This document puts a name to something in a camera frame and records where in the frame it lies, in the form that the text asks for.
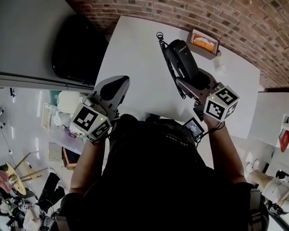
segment small screen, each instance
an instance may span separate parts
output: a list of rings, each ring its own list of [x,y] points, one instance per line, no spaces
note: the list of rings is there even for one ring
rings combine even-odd
[[[194,138],[198,137],[204,132],[204,129],[201,127],[201,125],[196,121],[195,118],[190,119],[188,122],[184,124],[184,127],[186,127]]]

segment small box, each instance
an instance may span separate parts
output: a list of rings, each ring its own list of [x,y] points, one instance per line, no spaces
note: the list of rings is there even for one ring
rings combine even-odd
[[[199,36],[203,36],[204,38],[208,39],[209,41],[214,42],[215,43],[214,51],[210,52],[210,51],[207,51],[206,49],[204,49],[200,46],[194,45],[191,42],[193,40],[192,35],[194,35],[194,34],[199,35]],[[188,37],[186,39],[186,44],[188,45],[191,52],[197,53],[200,56],[207,58],[208,60],[211,60],[217,56],[218,51],[219,51],[219,42],[220,42],[219,40],[214,39],[214,38],[206,35],[205,33],[200,32],[196,29],[193,29],[192,31],[190,31],[188,34]]]
[[[223,122],[234,113],[239,96],[229,87],[223,87],[206,99],[204,113]]]

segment person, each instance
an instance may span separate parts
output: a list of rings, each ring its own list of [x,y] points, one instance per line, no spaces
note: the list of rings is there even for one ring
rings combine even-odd
[[[284,212],[289,213],[289,177],[282,180],[268,176],[258,170],[257,162],[258,160],[253,165],[249,163],[246,166],[252,181],[263,189],[262,195],[264,197],[273,204],[277,204]]]
[[[70,230],[247,230],[252,185],[225,124],[204,121],[214,169],[177,122],[122,115],[109,134],[103,174],[105,139],[86,143],[59,216]]]

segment cardboard box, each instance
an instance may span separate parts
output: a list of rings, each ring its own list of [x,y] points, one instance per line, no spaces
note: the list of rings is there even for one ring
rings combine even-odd
[[[192,35],[194,35],[194,34],[203,36],[204,38],[207,38],[209,41],[214,42],[215,43],[214,52],[207,51],[206,49],[191,43],[190,41],[191,41]],[[197,54],[199,54],[199,55],[201,55],[201,56],[203,56],[209,60],[211,60],[217,56],[218,51],[219,51],[219,42],[220,42],[219,40],[214,39],[214,38],[206,35],[205,33],[200,32],[196,29],[193,29],[192,31],[190,31],[188,34],[188,37],[186,39],[186,44],[188,45],[191,52],[197,53]]]

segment brick wall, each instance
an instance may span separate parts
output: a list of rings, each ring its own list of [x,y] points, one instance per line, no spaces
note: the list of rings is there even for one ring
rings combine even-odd
[[[199,28],[260,68],[264,87],[289,87],[289,0],[67,1],[106,34],[121,15]]]

